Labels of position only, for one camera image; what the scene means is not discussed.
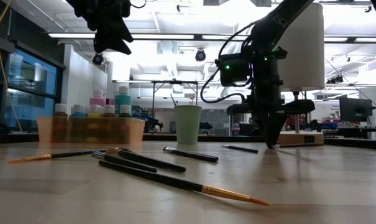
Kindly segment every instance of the security camera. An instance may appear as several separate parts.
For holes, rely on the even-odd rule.
[[[203,49],[198,50],[198,52],[196,53],[195,59],[198,62],[202,62],[202,61],[206,60],[206,53],[204,52]]]
[[[102,56],[102,54],[96,53],[93,57],[93,63],[95,65],[103,65],[106,63],[106,59]]]

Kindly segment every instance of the window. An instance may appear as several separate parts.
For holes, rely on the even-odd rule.
[[[15,50],[10,55],[8,74],[9,84],[20,87],[55,94],[57,69],[21,50]]]
[[[37,117],[50,116],[53,113],[54,99],[13,89],[9,89],[9,94],[24,131],[37,130]],[[12,129],[19,129],[8,96],[4,108],[4,122]]]

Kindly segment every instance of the black paintbrush handle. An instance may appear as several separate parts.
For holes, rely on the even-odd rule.
[[[51,158],[63,158],[63,157],[71,157],[71,156],[81,156],[81,155],[88,155],[92,154],[93,151],[81,151],[81,152],[65,152],[65,153],[56,153],[51,154]]]
[[[186,181],[186,180],[168,177],[168,176],[161,175],[161,174],[155,174],[155,173],[152,173],[152,172],[147,172],[147,171],[143,171],[143,170],[139,170],[139,169],[135,169],[135,168],[120,166],[120,165],[117,165],[117,164],[111,164],[111,163],[108,163],[106,161],[99,161],[98,163],[101,166],[104,166],[104,167],[107,167],[107,168],[110,168],[110,169],[125,172],[127,174],[135,175],[137,177],[142,177],[142,178],[152,180],[152,181],[156,181],[156,182],[159,182],[159,183],[162,183],[162,184],[167,184],[169,186],[178,187],[180,189],[194,190],[194,191],[197,191],[197,192],[201,192],[201,190],[203,189],[203,186],[201,184],[192,183],[192,182],[189,182],[189,181]]]
[[[169,148],[169,147],[165,147],[163,149],[163,151],[167,151],[167,152],[175,154],[175,155],[185,156],[185,157],[189,157],[189,158],[193,158],[193,159],[199,159],[199,160],[207,161],[207,162],[217,162],[218,161],[218,157],[216,157],[216,156],[209,156],[209,155],[205,155],[205,154],[189,152],[189,151],[184,151],[184,150],[178,150],[178,149],[172,149],[172,148],[169,148],[170,150],[167,150],[167,148]]]
[[[150,166],[147,166],[147,165],[143,165],[143,164],[140,164],[138,162],[130,161],[128,159],[123,159],[123,158],[118,157],[118,156],[112,156],[112,155],[105,154],[103,156],[103,159],[105,161],[112,162],[112,163],[117,164],[117,165],[132,167],[132,168],[136,168],[136,169],[140,169],[140,170],[145,170],[145,171],[148,171],[148,172],[154,172],[154,173],[157,172],[156,168],[153,168],[153,167],[150,167]]]
[[[245,151],[245,152],[258,153],[258,150],[256,150],[256,149],[248,149],[248,148],[237,147],[237,146],[228,146],[227,148],[228,149],[235,149],[235,150]]]
[[[140,162],[146,165],[155,166],[163,169],[173,170],[177,172],[185,172],[186,168],[183,166],[178,166],[175,164],[171,164],[168,162],[160,161],[157,159],[152,159],[146,156],[138,155],[134,152],[129,151],[119,151],[119,155],[124,157],[125,159],[129,159],[132,161]]]

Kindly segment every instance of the workbench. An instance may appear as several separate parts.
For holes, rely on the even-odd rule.
[[[7,164],[37,154],[107,148],[92,144],[2,144],[0,223],[376,223],[376,150],[318,146],[259,154],[200,142],[179,149],[219,157],[218,164],[163,153],[176,142],[150,141],[129,149],[186,167],[166,174],[268,201],[271,207],[176,189],[98,166],[89,155]]]

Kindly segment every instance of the wooden block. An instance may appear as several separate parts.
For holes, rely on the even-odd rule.
[[[282,131],[277,139],[277,144],[305,144],[315,143],[319,145],[324,144],[323,133],[300,131]]]

